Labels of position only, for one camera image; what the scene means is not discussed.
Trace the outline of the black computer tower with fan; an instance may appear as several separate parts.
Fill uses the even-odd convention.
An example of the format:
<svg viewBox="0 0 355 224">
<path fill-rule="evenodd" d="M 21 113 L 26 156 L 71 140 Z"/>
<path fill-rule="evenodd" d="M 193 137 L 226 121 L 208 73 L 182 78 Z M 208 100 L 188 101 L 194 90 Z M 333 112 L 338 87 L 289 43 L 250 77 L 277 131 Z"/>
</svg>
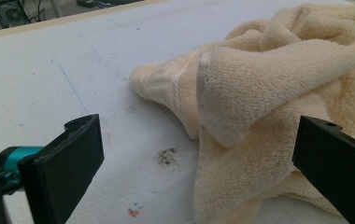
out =
<svg viewBox="0 0 355 224">
<path fill-rule="evenodd" d="M 0 25 L 10 28 L 44 21 L 42 0 L 0 0 Z"/>
</svg>

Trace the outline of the pale blue table mat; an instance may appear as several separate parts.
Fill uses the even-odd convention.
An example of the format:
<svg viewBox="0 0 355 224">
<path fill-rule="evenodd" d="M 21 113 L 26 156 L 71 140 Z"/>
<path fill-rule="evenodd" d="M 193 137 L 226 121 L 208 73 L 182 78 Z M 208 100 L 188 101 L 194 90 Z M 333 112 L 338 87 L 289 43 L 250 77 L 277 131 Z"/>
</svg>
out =
<svg viewBox="0 0 355 224">
<path fill-rule="evenodd" d="M 194 224 L 198 146 L 130 88 L 131 72 L 305 3 L 349 0 L 146 0 L 0 30 L 0 151 L 98 114 L 105 159 L 68 224 Z"/>
</svg>

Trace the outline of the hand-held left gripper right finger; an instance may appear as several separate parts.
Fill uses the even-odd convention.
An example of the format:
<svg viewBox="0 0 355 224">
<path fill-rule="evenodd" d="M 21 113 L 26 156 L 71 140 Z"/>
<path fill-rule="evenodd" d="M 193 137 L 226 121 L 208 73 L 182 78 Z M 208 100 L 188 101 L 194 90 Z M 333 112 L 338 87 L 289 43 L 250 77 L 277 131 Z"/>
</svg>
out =
<svg viewBox="0 0 355 224">
<path fill-rule="evenodd" d="M 302 116 L 292 162 L 349 224 L 355 224 L 354 138 L 330 121 Z"/>
</svg>

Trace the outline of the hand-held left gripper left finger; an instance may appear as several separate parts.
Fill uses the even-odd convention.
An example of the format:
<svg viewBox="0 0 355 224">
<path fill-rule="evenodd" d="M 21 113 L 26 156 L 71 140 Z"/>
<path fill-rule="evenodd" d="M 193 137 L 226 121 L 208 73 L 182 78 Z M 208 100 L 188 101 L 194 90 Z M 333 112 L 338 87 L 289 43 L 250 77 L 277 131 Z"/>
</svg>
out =
<svg viewBox="0 0 355 224">
<path fill-rule="evenodd" d="M 104 161 L 97 114 L 74 119 L 37 153 L 18 162 L 35 224 L 64 224 Z"/>
</svg>

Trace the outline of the cream terry towel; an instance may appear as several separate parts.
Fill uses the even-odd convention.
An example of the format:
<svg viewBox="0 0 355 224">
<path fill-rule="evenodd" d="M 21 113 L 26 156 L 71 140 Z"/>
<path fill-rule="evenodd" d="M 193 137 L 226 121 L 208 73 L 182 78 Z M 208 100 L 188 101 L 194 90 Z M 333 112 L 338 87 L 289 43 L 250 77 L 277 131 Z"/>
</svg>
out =
<svg viewBox="0 0 355 224">
<path fill-rule="evenodd" d="M 196 224 L 250 224 L 278 195 L 330 210 L 291 157 L 303 116 L 355 137 L 355 6 L 282 9 L 219 43 L 140 66 L 130 83 L 200 143 Z"/>
</svg>

